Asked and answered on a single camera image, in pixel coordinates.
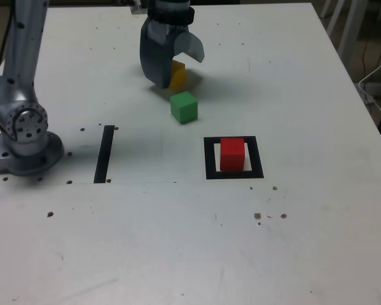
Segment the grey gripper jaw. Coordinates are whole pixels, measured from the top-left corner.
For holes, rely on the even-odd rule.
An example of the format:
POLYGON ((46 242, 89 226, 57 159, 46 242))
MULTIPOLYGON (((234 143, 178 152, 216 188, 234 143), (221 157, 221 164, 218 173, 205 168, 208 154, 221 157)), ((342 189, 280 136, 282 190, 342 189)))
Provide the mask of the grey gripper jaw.
POLYGON ((141 28, 140 61, 144 75, 157 87, 168 88, 174 41, 178 31, 168 32, 167 25, 147 18, 141 28))
POLYGON ((204 46, 194 34, 184 31, 180 33, 174 40, 174 56, 185 53, 201 63, 205 58, 204 46))

